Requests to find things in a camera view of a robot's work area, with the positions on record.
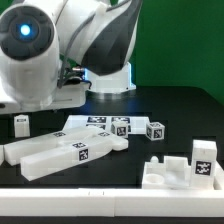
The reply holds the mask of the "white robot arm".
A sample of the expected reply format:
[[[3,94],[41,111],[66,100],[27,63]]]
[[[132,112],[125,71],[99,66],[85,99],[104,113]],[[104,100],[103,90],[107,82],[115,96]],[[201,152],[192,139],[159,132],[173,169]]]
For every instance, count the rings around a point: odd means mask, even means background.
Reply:
[[[143,0],[14,0],[0,14],[0,114],[79,107],[133,90]]]

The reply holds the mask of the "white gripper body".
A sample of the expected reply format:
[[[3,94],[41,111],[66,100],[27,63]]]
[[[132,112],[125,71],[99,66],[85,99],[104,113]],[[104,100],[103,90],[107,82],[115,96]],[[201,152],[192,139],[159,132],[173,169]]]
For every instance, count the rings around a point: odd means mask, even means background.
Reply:
[[[13,113],[26,113],[44,110],[57,110],[74,108],[84,105],[86,102],[86,85],[67,85],[56,91],[55,99],[48,106],[38,104],[22,105],[6,94],[0,86],[0,115]]]

